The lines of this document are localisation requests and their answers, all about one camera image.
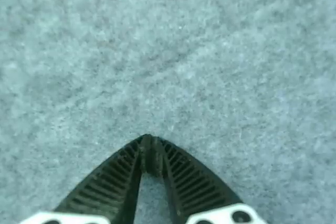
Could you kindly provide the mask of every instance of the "gray carpet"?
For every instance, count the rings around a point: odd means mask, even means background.
[[[0,223],[144,133],[271,223],[336,223],[336,0],[0,0]],[[170,224],[142,182],[135,224]]]

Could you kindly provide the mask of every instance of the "black gripper jaw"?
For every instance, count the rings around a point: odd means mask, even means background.
[[[55,211],[102,215],[111,224],[132,224],[141,176],[162,178],[173,224],[218,207],[242,202],[212,171],[173,143],[143,135],[98,166]]]

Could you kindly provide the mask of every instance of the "black screw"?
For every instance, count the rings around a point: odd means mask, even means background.
[[[249,223],[252,220],[251,216],[243,211],[234,212],[232,218],[236,223]]]

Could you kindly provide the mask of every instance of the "floor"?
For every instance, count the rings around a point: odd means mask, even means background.
[[[336,221],[336,0],[0,0],[0,31],[1,223],[144,133],[270,223]],[[170,224],[143,184],[135,224]]]

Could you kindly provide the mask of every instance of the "white mounting plate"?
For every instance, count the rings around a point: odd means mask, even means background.
[[[244,222],[241,220],[237,222],[233,218],[233,214],[236,212],[244,212],[250,217],[250,221]],[[237,224],[237,223],[246,223],[246,224],[267,224],[261,217],[258,216],[256,211],[246,205],[246,204],[234,204],[228,207],[217,208],[214,210],[200,212],[194,215],[191,215],[186,224],[197,224],[200,221],[208,221],[211,224]]]
[[[39,212],[20,224],[110,224],[110,221],[103,216],[78,215],[63,212]]]

